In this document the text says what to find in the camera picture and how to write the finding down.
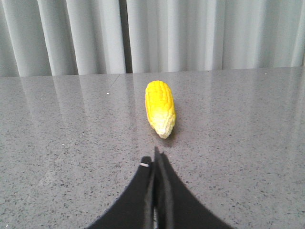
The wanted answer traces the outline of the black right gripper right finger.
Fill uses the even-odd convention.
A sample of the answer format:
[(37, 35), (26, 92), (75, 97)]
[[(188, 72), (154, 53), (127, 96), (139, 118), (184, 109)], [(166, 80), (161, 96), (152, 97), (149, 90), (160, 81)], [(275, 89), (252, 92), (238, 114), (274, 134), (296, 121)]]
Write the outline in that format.
[(160, 229), (230, 229), (179, 179), (168, 157), (154, 148), (154, 197)]

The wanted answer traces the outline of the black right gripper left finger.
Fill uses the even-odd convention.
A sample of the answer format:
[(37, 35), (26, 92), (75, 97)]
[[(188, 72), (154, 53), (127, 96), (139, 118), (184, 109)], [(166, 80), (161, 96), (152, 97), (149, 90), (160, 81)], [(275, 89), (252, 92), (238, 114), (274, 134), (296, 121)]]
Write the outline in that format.
[(152, 229), (154, 166), (149, 156), (140, 165), (125, 191), (90, 229)]

